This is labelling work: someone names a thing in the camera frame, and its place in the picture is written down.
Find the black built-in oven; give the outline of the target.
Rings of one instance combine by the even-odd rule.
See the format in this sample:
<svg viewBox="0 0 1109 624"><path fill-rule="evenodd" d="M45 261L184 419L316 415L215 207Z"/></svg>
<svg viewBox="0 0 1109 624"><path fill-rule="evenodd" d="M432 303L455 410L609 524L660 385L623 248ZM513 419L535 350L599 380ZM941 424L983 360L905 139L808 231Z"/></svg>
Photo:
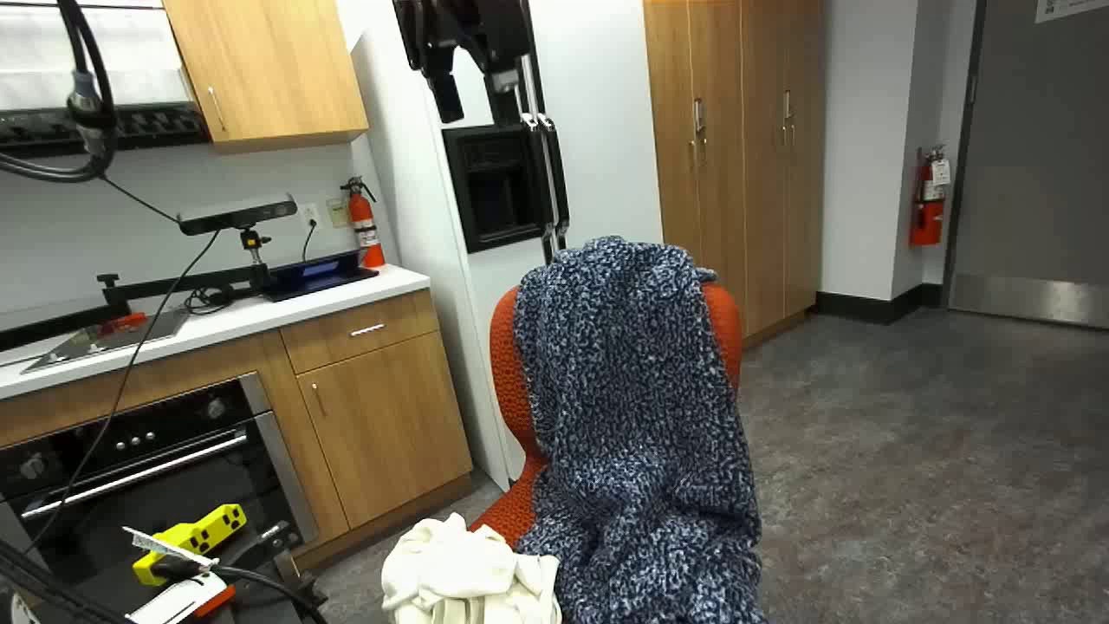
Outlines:
<svg viewBox="0 0 1109 624"><path fill-rule="evenodd" d="M85 601L130 615L159 588L132 576L130 526L159 533L239 504L248 531L215 551L231 579L224 624L311 624L279 561L311 533L302 484L258 373L0 449L3 541Z"/></svg>

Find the tall wooden cabinets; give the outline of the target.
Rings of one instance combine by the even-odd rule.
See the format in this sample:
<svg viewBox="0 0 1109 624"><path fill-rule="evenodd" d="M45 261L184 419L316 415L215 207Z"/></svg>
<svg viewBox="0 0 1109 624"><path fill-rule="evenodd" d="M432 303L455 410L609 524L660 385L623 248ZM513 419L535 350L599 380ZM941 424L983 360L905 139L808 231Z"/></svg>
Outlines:
<svg viewBox="0 0 1109 624"><path fill-rule="evenodd" d="M823 275L830 0L641 0L663 240L740 299L765 343Z"/></svg>

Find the wooden lower cabinet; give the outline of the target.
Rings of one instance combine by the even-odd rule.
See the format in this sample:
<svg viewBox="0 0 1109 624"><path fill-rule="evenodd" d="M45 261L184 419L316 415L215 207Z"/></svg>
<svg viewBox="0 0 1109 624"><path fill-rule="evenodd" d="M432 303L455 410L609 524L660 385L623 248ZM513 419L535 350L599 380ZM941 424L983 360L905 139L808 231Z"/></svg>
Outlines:
<svg viewBox="0 0 1109 624"><path fill-rule="evenodd" d="M427 290L310 319L280 341L349 526L472 476Z"/></svg>

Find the orange chair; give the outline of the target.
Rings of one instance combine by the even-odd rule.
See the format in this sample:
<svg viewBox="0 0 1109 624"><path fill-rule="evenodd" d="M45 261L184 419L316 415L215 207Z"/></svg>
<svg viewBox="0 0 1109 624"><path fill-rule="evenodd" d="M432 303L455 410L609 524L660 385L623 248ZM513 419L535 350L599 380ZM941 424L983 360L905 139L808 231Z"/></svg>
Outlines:
<svg viewBox="0 0 1109 624"><path fill-rule="evenodd" d="M741 343L744 343L744 319L740 303L723 283L704 286L706 319L713 328L717 355L723 360L729 385L740 385L741 378ZM513 440L522 449L522 469L509 483L509 489L477 516L477 526L498 531L509 543L520 543L527 531L535 526L535 484L542 471L548 469L548 456L539 447L535 419L529 419L529 394L527 394L527 373L517 350L517 286L509 286L497 310L488 325L488 360L491 360L491 388L497 404L513 434Z"/></svg>

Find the blue speckled knit blanket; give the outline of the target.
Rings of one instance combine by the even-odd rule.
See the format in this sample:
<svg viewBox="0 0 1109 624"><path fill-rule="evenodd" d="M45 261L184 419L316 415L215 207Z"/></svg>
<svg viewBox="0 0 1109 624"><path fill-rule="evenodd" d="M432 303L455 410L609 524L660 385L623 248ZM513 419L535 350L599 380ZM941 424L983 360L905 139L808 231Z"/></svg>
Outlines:
<svg viewBox="0 0 1109 624"><path fill-rule="evenodd" d="M539 477L529 553L568 624L765 624L760 494L740 399L668 243L593 240L520 281Z"/></svg>

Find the grey door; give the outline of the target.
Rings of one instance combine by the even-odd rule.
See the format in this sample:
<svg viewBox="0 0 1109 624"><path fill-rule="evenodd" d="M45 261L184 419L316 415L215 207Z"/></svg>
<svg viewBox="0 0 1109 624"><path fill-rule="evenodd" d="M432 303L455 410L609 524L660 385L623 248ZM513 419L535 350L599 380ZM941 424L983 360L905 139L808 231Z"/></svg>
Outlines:
<svg viewBox="0 0 1109 624"><path fill-rule="evenodd" d="M946 305L1109 325L1105 0L980 0Z"/></svg>

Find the red wall fire extinguisher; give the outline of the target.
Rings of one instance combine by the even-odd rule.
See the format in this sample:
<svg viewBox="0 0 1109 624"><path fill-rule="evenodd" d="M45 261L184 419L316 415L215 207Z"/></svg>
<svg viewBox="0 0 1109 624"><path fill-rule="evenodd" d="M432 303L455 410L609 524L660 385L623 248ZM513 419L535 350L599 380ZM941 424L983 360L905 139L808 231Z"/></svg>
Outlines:
<svg viewBox="0 0 1109 624"><path fill-rule="evenodd" d="M941 148L923 148L916 164L913 225L907 243L916 248L944 243L944 211L949 188L949 159Z"/></svg>

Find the wooden cabinet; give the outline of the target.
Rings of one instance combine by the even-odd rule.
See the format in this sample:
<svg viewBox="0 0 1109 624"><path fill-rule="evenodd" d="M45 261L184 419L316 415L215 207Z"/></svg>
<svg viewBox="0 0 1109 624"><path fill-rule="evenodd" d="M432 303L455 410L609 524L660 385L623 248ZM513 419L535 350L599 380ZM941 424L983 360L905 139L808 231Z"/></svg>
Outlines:
<svg viewBox="0 0 1109 624"><path fill-rule="evenodd" d="M427 290L310 319L280 341L349 526L472 476Z"/></svg>
<svg viewBox="0 0 1109 624"><path fill-rule="evenodd" d="M340 143L368 129L336 0L164 0L217 148Z"/></svg>

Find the blue tray on counter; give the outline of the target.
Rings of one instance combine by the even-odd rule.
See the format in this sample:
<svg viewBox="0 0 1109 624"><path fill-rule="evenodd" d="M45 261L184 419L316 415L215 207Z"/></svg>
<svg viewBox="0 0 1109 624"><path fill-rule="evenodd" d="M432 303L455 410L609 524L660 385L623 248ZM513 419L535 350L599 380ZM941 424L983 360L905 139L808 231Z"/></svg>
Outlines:
<svg viewBox="0 0 1109 624"><path fill-rule="evenodd" d="M349 281L363 281L363 269L360 269L357 255L354 252L334 252L334 255L316 255L316 261L274 266L269 269L269 283L263 286L263 295L269 303L284 303L284 299L340 286L340 283L349 283Z"/></svg>

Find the cream white knit sweater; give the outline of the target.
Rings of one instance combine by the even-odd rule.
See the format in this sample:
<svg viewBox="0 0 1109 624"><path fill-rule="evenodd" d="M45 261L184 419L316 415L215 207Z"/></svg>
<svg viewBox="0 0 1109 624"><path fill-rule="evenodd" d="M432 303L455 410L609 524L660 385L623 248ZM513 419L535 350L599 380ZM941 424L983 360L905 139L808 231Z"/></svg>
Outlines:
<svg viewBox="0 0 1109 624"><path fill-rule="evenodd" d="M555 553L520 553L498 531L451 512L391 543L380 611L391 624L562 624L555 587Z"/></svg>

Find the red fire extinguisher on counter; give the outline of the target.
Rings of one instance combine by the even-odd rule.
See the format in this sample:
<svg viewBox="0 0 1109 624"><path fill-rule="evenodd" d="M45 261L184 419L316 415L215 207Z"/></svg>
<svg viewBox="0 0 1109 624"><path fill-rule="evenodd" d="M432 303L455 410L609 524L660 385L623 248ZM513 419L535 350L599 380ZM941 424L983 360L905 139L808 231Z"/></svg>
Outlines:
<svg viewBox="0 0 1109 624"><path fill-rule="evenodd" d="M357 243L357 266L363 275L378 275L384 266L384 245L378 234L370 188L360 175L349 175L340 191L346 194L346 218Z"/></svg>

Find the yellow plug block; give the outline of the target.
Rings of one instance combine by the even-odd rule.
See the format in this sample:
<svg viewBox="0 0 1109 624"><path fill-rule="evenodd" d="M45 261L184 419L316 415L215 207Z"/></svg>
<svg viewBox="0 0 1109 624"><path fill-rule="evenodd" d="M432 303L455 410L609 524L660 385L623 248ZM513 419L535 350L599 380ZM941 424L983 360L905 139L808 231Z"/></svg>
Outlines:
<svg viewBox="0 0 1109 624"><path fill-rule="evenodd" d="M164 576L156 572L156 564L164 561L164 543L211 557L223 543L230 543L237 533L243 533L248 524L249 524L249 516L239 504L217 504L215 511L207 511L198 520L182 520L182 524L156 533L154 549L145 549L132 561L132 576L141 587L159 588Z"/></svg>

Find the wooden upper cabinet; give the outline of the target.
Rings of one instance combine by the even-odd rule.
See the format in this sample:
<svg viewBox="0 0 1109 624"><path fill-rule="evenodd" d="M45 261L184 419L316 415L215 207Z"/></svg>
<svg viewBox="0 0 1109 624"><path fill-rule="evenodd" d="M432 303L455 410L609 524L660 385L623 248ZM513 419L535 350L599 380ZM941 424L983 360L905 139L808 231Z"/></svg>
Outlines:
<svg viewBox="0 0 1109 624"><path fill-rule="evenodd" d="M340 143L368 129L336 0L164 0L217 148Z"/></svg>

